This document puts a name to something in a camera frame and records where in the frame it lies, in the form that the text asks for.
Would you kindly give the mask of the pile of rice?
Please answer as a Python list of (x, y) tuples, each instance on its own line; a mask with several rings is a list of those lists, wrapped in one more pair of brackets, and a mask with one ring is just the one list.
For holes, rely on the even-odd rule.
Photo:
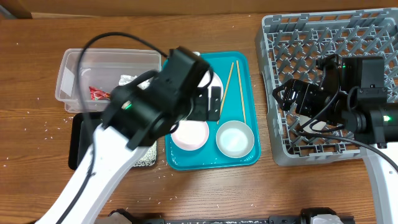
[(150, 167), (155, 164), (157, 160), (157, 142), (155, 142), (145, 153), (145, 155), (140, 158), (133, 167)]

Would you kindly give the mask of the white tissue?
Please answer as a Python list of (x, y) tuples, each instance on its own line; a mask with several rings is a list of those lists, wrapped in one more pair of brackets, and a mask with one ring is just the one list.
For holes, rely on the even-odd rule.
[[(130, 76), (130, 75), (121, 75), (119, 79), (119, 86), (124, 86), (127, 85), (128, 83), (131, 83), (137, 78), (137, 76)], [(138, 84), (138, 87), (142, 90), (146, 89), (150, 85), (149, 80), (145, 80), (142, 83)]]

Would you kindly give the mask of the red snack wrapper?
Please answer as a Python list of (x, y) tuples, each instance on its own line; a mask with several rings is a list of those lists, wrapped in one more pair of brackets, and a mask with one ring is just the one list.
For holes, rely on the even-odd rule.
[(102, 91), (100, 89), (97, 89), (95, 87), (90, 86), (90, 97), (91, 100), (109, 100), (110, 99), (110, 94)]

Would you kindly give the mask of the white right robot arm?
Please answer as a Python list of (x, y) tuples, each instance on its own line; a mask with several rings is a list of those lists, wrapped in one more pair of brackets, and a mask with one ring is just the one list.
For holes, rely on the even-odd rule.
[(297, 134), (361, 149), (373, 192), (376, 221), (397, 223), (397, 104), (387, 100), (384, 58), (329, 55), (316, 61), (321, 84), (291, 78), (273, 89), (282, 111), (309, 118)]

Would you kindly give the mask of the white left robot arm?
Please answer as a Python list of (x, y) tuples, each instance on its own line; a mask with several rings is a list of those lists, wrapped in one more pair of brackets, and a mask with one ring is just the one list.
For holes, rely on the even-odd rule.
[(93, 137), (80, 165), (39, 223), (93, 223), (120, 181), (162, 136), (190, 116), (210, 64), (184, 47), (172, 49), (161, 71), (117, 86), (102, 122), (85, 124)]

